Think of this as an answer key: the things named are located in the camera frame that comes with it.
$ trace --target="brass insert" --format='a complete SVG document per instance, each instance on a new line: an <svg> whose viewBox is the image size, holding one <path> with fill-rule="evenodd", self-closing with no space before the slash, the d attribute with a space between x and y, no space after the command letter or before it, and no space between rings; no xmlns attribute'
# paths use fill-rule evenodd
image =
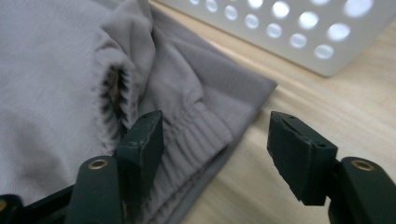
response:
<svg viewBox="0 0 396 224"><path fill-rule="evenodd" d="M375 169L374 166L367 161L352 161L352 164L363 171L373 171Z"/></svg>
<svg viewBox="0 0 396 224"><path fill-rule="evenodd" d="M89 165L88 165L88 167L91 169L91 170L99 170L99 169L102 169L103 167L105 167L105 166L107 166L108 165L108 161L106 161L106 160L96 160L96 161L92 161Z"/></svg>
<svg viewBox="0 0 396 224"><path fill-rule="evenodd" d="M6 200L0 199L0 212L2 212L7 207Z"/></svg>

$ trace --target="gray sweatpants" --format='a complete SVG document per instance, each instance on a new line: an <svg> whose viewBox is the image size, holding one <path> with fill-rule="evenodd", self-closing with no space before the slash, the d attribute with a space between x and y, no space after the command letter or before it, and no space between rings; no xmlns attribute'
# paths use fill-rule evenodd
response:
<svg viewBox="0 0 396 224"><path fill-rule="evenodd" d="M0 194L25 204L161 109L165 152L138 218L178 222L276 86L145 0L2 1L0 31Z"/></svg>

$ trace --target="white container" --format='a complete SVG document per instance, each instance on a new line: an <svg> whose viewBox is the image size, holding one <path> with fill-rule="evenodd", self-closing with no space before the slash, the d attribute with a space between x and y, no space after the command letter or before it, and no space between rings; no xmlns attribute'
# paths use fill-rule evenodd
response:
<svg viewBox="0 0 396 224"><path fill-rule="evenodd" d="M396 0L156 1L326 77L337 74L396 15Z"/></svg>

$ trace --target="black plastic part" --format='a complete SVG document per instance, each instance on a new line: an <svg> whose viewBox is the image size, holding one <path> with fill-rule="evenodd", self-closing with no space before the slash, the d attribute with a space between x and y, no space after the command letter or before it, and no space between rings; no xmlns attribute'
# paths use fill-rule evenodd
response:
<svg viewBox="0 0 396 224"><path fill-rule="evenodd" d="M17 195L6 194L0 196L0 223L21 223L20 214L23 209L21 198Z"/></svg>
<svg viewBox="0 0 396 224"><path fill-rule="evenodd" d="M114 158L95 157L82 163L65 223L123 223L119 176Z"/></svg>
<svg viewBox="0 0 396 224"><path fill-rule="evenodd" d="M385 171L362 158L341 163L340 183L356 223L396 223L396 186Z"/></svg>
<svg viewBox="0 0 396 224"><path fill-rule="evenodd" d="M267 149L299 201L325 203L325 176L334 167L337 146L294 116L273 111Z"/></svg>
<svg viewBox="0 0 396 224"><path fill-rule="evenodd" d="M49 197L24 208L23 223L64 223L66 208L72 196L73 187L62 189Z"/></svg>
<svg viewBox="0 0 396 224"><path fill-rule="evenodd" d="M162 154L163 113L154 111L141 116L116 148L127 205L140 205L148 198Z"/></svg>

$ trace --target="wooden table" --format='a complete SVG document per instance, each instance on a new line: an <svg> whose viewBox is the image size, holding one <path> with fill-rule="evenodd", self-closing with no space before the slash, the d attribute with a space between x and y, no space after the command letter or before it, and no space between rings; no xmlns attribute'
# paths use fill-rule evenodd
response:
<svg viewBox="0 0 396 224"><path fill-rule="evenodd" d="M336 144L338 159L374 161L396 182L396 21L338 75L326 78L153 4L279 85L184 223L329 223L327 206L297 202L266 151L273 110L296 116Z"/></svg>

